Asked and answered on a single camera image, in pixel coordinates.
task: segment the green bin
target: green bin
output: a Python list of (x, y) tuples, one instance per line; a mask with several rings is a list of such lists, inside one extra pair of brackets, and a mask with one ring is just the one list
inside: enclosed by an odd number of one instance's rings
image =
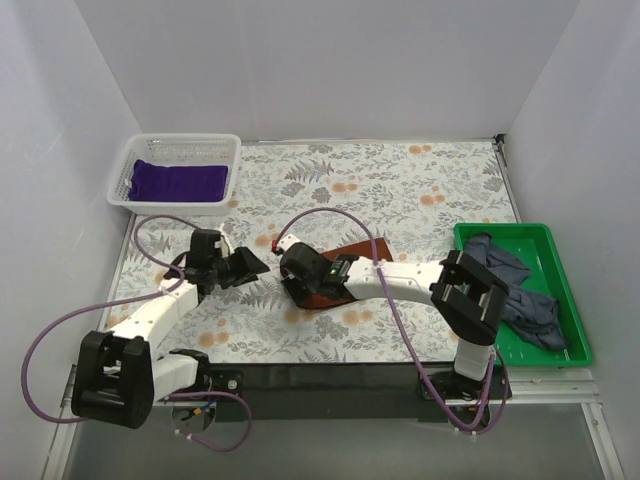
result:
[(558, 299), (560, 328), (569, 347), (549, 352), (520, 339), (507, 325), (498, 332), (497, 347), (507, 365), (522, 367), (584, 367), (592, 362), (591, 349), (573, 301), (569, 282), (562, 269), (551, 231), (539, 223), (459, 223), (455, 226), (456, 248), (464, 249), (467, 240), (487, 232), (492, 242), (516, 255), (531, 269), (531, 277), (522, 288)]

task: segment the folded purple towel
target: folded purple towel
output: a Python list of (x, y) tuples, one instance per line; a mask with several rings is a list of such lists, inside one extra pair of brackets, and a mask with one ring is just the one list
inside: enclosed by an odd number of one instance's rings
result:
[(142, 160), (133, 166), (129, 200), (135, 202), (219, 202), (229, 167), (159, 167)]

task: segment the white plastic bin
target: white plastic bin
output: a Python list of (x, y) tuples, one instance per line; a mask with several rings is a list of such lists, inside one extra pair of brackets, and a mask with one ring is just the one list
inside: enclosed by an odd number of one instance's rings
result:
[[(152, 165), (229, 168), (224, 197), (210, 203), (133, 202), (129, 200), (133, 164), (144, 160)], [(135, 135), (122, 151), (109, 185), (107, 200), (134, 213), (154, 215), (217, 215), (224, 213), (231, 199), (240, 168), (240, 138), (228, 134), (156, 133)]]

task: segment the floral tablecloth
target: floral tablecloth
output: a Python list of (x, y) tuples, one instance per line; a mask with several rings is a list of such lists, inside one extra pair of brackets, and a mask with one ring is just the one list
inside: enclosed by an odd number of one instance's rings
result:
[[(384, 236), (396, 261), (440, 260), (453, 247), (458, 222), (513, 222), (515, 217), (490, 142), (432, 144), (270, 144), (243, 146), (243, 163), (230, 213), (193, 217), (203, 227), (224, 222), (235, 245), (249, 246), (271, 267), (271, 240), (295, 214), (318, 206), (346, 210)], [(316, 249), (359, 242), (349, 219), (314, 214), (291, 233)], [(142, 232), (150, 252), (172, 260), (188, 249), (190, 230), (172, 221)], [(116, 298), (149, 293), (164, 270), (130, 241)], [(112, 326), (138, 307), (114, 308)], [(399, 302), (402, 319), (422, 358), (452, 360), (456, 336), (438, 312)], [(216, 291), (175, 326), (160, 347), (204, 351), (213, 362), (395, 362), (409, 360), (384, 300), (328, 311), (295, 308), (278, 271), (258, 282)]]

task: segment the crumpled gray cloth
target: crumpled gray cloth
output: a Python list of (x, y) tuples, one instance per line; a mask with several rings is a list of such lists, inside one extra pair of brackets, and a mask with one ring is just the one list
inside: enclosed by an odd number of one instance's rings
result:
[(471, 237), (464, 251), (509, 285), (509, 298), (502, 320), (522, 340), (545, 350), (567, 348), (558, 322), (558, 301), (520, 288), (531, 275), (531, 270), (518, 257), (493, 245), (488, 233)]

